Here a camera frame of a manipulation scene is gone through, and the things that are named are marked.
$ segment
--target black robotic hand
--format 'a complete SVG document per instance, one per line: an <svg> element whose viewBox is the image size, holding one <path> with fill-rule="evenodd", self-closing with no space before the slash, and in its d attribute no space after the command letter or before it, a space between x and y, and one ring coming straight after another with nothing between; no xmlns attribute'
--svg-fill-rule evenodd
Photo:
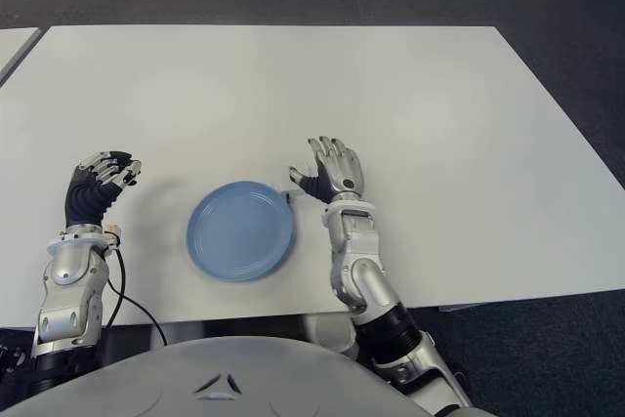
<svg viewBox="0 0 625 417"><path fill-rule="evenodd" d="M291 181L327 204L339 194L360 198L364 191L364 178L355 152L338 139L321 136L319 140L321 144L316 139L309 139L318 176L309 177L291 167Z"/></svg>
<svg viewBox="0 0 625 417"><path fill-rule="evenodd" d="M65 226L100 226L106 209L140 173L141 161L123 151L102 151L81 161L65 197Z"/></svg>

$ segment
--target wire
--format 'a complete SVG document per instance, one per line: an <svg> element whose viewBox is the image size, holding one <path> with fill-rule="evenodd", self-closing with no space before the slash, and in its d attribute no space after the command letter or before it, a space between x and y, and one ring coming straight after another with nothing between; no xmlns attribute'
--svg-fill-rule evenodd
<svg viewBox="0 0 625 417"><path fill-rule="evenodd" d="M158 321L139 302L136 302L135 300L133 300L132 298L130 298L129 296L127 296L125 294L125 289L126 289L126 268L124 267L124 258L122 257L121 252L119 252L119 249L116 249L115 253L117 253L117 260L119 261L119 268L121 270L121 291L117 290L113 286L113 284L111 283L110 279L108 280L108 286L110 287L110 289L113 292L115 292L118 295L119 299L117 300L117 305L115 305L115 310L113 310L113 314L110 316L110 319L108 320L108 324L106 325L106 329L108 330L110 328L110 326L112 325L112 322L115 320L115 317L117 316L117 312L119 311L119 306L121 305L122 300L126 300L127 302L132 303L133 305L135 305L138 309L140 309L142 312L144 312L147 317L149 317L149 319L152 321L154 326L156 326L156 329L158 330L158 334L160 334L160 338L163 341L163 346L166 346L167 345L167 338L165 337L165 333L163 332L163 329L160 327L160 324L158 323Z"/></svg>
<svg viewBox="0 0 625 417"><path fill-rule="evenodd" d="M119 297L117 298L115 309L113 310L113 313L110 316L108 323L106 324L107 333L110 331L110 328L113 325L113 321L117 317L117 313L119 312L119 308L121 307L121 302L124 300L124 296L126 295L126 268L124 267L124 259L121 257L121 252L119 251L119 245L117 249L115 250L115 253L117 253L117 261L119 261L119 270L121 272L121 291L120 292L115 291L115 293L117 293Z"/></svg>

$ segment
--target blue plate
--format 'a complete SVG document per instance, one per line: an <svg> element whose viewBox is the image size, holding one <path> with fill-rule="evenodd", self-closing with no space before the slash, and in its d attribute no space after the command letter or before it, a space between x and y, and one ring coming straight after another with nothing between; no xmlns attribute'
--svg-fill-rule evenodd
<svg viewBox="0 0 625 417"><path fill-rule="evenodd" d="M187 249L193 262L221 280L265 275L289 253L293 216L272 188L242 181L215 189L193 211Z"/></svg>

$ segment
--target robotic arm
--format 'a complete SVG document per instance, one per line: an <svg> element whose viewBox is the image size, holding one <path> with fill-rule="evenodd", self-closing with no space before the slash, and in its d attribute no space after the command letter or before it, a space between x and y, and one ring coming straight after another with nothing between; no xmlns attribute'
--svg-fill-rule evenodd
<svg viewBox="0 0 625 417"><path fill-rule="evenodd" d="M102 219L140 172L141 162L121 151L96 153L74 169L65 198L65 230L48 246L53 259L43 274L46 297L31 353L43 378L31 386L32 395L98 367L102 292L108 281L104 258L117 249L120 235L117 227L103 232Z"/></svg>
<svg viewBox="0 0 625 417"><path fill-rule="evenodd" d="M291 167L290 177L329 204L322 220L332 245L332 289L350 309L358 344L371 354L381 377L431 413L471 407L431 336L415 326L386 278L375 207L361 200L357 155L338 139L319 140L309 139L318 176Z"/></svg>

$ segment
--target table surface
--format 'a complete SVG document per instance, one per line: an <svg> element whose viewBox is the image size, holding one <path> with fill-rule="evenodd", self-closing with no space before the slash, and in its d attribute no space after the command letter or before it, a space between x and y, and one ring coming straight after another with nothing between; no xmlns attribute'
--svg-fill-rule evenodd
<svg viewBox="0 0 625 417"><path fill-rule="evenodd" d="M621 186L494 28L55 27L0 103L14 175L0 180L0 290L20 299L1 326L36 317L71 168L114 148L145 170L105 220L123 230L129 295L160 320L341 309L316 201L294 201L293 253L262 280L212 279L184 245L203 195L289 188L286 167L310 163L321 133L358 151L408 307L625 286Z"/></svg>
<svg viewBox="0 0 625 417"><path fill-rule="evenodd" d="M0 29L0 82L38 32L38 28Z"/></svg>

